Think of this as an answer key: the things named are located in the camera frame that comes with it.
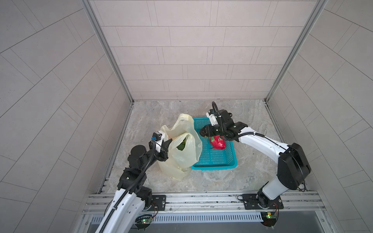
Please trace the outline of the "yellow printed plastic bag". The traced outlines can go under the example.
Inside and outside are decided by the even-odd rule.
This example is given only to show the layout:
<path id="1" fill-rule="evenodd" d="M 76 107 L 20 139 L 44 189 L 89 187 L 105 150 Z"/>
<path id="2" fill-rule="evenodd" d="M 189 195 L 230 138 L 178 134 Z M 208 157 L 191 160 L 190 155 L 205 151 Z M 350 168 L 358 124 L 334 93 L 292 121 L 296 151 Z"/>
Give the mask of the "yellow printed plastic bag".
<path id="1" fill-rule="evenodd" d="M 168 148 L 169 159 L 158 162 L 163 174 L 177 180 L 182 180 L 191 172 L 191 167 L 199 161 L 203 150 L 203 144 L 194 129 L 194 119 L 188 114 L 180 114 L 172 128 L 166 125 L 160 129 L 165 133 L 164 141 L 172 139 Z M 186 138 L 186 146 L 183 151 L 177 146 Z"/>

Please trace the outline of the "bright green custard apple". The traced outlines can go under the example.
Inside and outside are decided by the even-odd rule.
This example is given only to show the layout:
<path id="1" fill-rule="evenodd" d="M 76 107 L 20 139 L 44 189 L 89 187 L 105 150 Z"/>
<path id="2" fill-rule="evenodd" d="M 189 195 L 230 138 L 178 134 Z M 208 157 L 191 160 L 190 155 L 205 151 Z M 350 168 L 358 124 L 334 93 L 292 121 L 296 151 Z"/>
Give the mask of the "bright green custard apple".
<path id="1" fill-rule="evenodd" d="M 183 150 L 185 149 L 185 146 L 186 146 L 186 139 L 187 139 L 187 138 L 184 138 L 184 140 L 182 141 L 182 143 L 180 143 L 180 144 L 177 146 L 177 149 L 178 149 L 178 150 L 183 151 Z"/>

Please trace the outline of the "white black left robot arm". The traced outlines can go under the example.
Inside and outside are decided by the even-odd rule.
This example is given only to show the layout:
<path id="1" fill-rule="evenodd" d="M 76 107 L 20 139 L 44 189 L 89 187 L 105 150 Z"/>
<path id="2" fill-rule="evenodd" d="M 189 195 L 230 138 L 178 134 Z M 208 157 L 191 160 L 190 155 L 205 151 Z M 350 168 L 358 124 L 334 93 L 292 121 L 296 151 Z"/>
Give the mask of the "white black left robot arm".
<path id="1" fill-rule="evenodd" d="M 143 186 L 147 179 L 146 171 L 156 161 L 165 162 L 168 159 L 168 147 L 172 141 L 151 140 L 149 150 L 143 145 L 131 149 L 129 167 L 125 168 L 119 179 L 117 191 L 97 233 L 127 233 L 139 214 L 152 206 L 152 190 Z"/>

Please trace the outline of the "pink dragon fruit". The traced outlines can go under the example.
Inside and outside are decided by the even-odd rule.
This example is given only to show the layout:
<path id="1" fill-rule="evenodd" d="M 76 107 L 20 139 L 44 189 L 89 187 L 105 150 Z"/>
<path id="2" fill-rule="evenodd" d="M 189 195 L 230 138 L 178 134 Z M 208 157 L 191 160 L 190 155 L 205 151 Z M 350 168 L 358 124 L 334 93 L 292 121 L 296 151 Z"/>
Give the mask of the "pink dragon fruit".
<path id="1" fill-rule="evenodd" d="M 220 136 L 210 137 L 209 143 L 212 146 L 212 150 L 224 150 L 226 148 L 226 142 Z"/>

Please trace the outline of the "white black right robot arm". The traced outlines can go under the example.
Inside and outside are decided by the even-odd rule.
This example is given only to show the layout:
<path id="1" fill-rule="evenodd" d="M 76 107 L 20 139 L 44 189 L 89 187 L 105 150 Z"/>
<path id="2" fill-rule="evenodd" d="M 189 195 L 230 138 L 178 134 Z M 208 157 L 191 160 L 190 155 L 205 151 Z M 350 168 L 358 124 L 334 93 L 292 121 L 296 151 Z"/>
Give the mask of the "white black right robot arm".
<path id="1" fill-rule="evenodd" d="M 232 114 L 218 110 L 214 105 L 206 116 L 210 124 L 199 132 L 203 137 L 218 136 L 226 141 L 237 141 L 249 145 L 277 163 L 277 175 L 257 192 L 252 198 L 262 209 L 276 206 L 275 200 L 288 190 L 297 190 L 305 183 L 311 173 L 311 167 L 303 148 L 297 143 L 291 145 L 275 141 L 260 134 L 243 122 L 234 122 Z"/>

